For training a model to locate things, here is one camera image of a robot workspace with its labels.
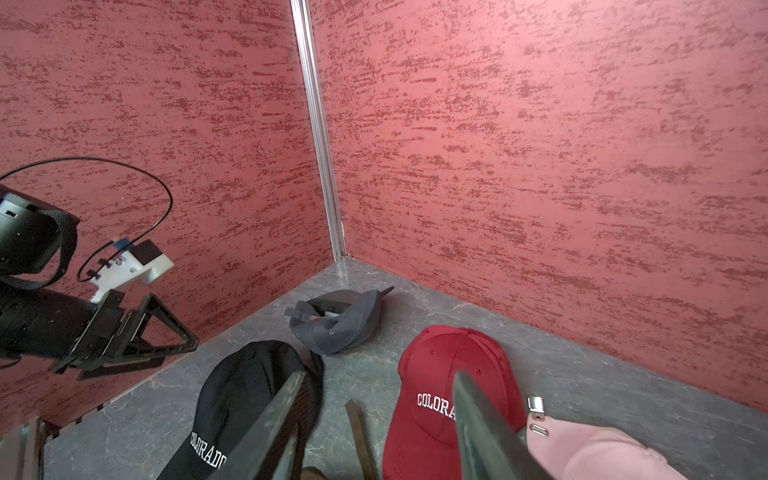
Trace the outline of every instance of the metal clip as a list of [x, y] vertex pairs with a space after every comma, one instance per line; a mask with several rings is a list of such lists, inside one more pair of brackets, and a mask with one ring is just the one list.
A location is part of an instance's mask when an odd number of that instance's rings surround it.
[[529, 396], [528, 411], [533, 414], [534, 419], [543, 422], [546, 417], [544, 414], [544, 400], [542, 400], [540, 396]]

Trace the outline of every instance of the aluminum corner strip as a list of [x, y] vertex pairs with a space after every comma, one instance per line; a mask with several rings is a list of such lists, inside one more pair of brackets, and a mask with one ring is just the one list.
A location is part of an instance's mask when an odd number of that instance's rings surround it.
[[309, 0], [291, 0], [293, 24], [296, 26], [296, 40], [299, 44], [301, 72], [304, 75], [306, 87], [306, 103], [310, 108], [312, 135], [315, 138], [317, 166], [320, 172], [320, 183], [323, 185], [323, 199], [326, 202], [326, 216], [333, 248], [333, 259], [346, 256], [344, 244], [344, 227], [341, 222], [339, 209], [339, 193], [336, 190], [336, 174], [333, 171], [331, 143], [328, 137], [326, 122], [326, 107], [323, 103], [323, 90], [320, 87], [320, 70], [317, 67], [315, 38], [312, 35], [312, 19], [310, 17]]

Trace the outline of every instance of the metal buckle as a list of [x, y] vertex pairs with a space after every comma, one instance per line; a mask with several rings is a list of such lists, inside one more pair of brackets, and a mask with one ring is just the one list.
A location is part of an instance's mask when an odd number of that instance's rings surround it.
[[545, 429], [542, 426], [536, 425], [535, 423], [531, 424], [531, 431], [533, 433], [538, 433], [542, 437], [545, 437], [545, 436], [549, 435], [549, 431], [547, 429]]
[[533, 414], [533, 418], [543, 422], [546, 417], [544, 414], [544, 400], [540, 396], [529, 396], [528, 411]]

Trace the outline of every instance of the pink cloth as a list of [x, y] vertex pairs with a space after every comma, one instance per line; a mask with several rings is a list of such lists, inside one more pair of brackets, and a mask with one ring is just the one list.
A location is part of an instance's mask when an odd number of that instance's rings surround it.
[[[531, 430], [547, 430], [542, 436]], [[619, 429], [528, 415], [528, 451], [554, 480], [686, 480], [667, 459]]]

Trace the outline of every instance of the black baseball cap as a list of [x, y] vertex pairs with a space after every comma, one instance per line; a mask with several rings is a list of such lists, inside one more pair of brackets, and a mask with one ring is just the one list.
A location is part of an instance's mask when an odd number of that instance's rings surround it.
[[[394, 289], [336, 290], [287, 308], [290, 331], [307, 348], [320, 355], [331, 355], [365, 342], [379, 325], [382, 299]], [[327, 312], [338, 316], [326, 316]]]
[[294, 372], [306, 372], [308, 411], [300, 445], [317, 421], [323, 401], [323, 361], [311, 354], [307, 367], [285, 342], [251, 342], [222, 360], [200, 390], [192, 432], [157, 480], [203, 480], [227, 462], [248, 429]]

